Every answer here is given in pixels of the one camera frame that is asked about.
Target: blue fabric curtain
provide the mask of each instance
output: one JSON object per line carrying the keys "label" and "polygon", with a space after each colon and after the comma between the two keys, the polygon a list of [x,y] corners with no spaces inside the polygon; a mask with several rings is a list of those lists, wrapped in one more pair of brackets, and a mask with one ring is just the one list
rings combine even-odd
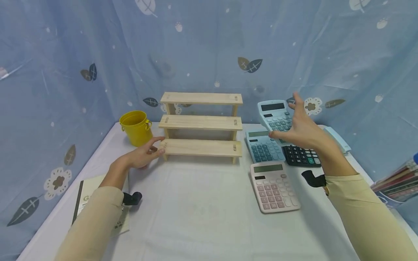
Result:
{"label": "blue fabric curtain", "polygon": [[[241,93],[244,123],[299,91],[374,180],[418,149],[414,0],[17,0],[0,17],[0,260],[17,258],[122,114],[160,119],[165,91]],[[399,209],[415,231],[417,203]]]}

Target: wooden shelf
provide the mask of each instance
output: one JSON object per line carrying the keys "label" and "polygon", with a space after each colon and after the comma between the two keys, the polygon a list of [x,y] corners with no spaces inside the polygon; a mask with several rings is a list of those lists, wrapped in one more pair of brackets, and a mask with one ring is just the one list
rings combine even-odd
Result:
{"label": "wooden shelf", "polygon": [[161,118],[159,127],[164,129],[239,131],[242,130],[242,122],[241,117],[165,114]]}
{"label": "wooden shelf", "polygon": [[165,92],[161,103],[242,105],[240,94]]}
{"label": "wooden shelf", "polygon": [[241,142],[202,139],[165,139],[160,143],[160,149],[166,150],[166,155],[242,157]]}

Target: calculator display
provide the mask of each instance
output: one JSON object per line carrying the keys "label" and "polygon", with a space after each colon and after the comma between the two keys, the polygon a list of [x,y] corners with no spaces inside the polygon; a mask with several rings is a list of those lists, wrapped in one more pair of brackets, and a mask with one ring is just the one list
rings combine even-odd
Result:
{"label": "calculator display", "polygon": [[254,167],[254,172],[255,173],[266,172],[266,171],[274,171],[274,170],[283,170],[283,166],[281,164],[276,164],[276,165]]}
{"label": "calculator display", "polygon": [[284,108],[285,108],[284,103],[261,105],[262,111],[271,111],[271,110],[278,110],[278,109],[284,109]]}
{"label": "calculator display", "polygon": [[258,137],[258,136],[267,136],[268,132],[250,132],[248,133],[249,137]]}

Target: book cover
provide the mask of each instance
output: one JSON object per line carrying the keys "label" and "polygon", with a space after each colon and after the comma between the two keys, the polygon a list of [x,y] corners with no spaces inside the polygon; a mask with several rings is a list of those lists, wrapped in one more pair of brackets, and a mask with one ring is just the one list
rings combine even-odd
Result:
{"label": "book cover", "polygon": [[[82,180],[80,182],[72,223],[74,223],[77,216],[87,205],[89,198],[91,197],[93,192],[100,186],[100,183],[102,183],[105,176],[106,175],[100,175],[92,177],[90,179]],[[127,193],[129,192],[128,178],[126,178],[125,180],[125,184],[123,185],[122,191]],[[124,206],[122,209],[122,215],[120,216],[119,221],[114,225],[111,236],[117,236],[126,231],[129,231],[129,207]]]}

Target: hand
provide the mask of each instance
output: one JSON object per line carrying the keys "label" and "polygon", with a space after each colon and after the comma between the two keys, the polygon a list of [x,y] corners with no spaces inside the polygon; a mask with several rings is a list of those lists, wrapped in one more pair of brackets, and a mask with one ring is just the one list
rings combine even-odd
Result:
{"label": "hand", "polygon": [[165,137],[153,137],[145,145],[134,149],[123,155],[128,168],[146,168],[148,163],[164,154],[165,150],[157,150],[153,144],[157,141],[164,140]]}
{"label": "hand", "polygon": [[314,150],[325,144],[333,144],[334,141],[306,114],[304,102],[299,94],[294,92],[293,97],[296,104],[288,104],[295,110],[291,129],[287,132],[270,132],[270,138],[283,139],[298,147]]}

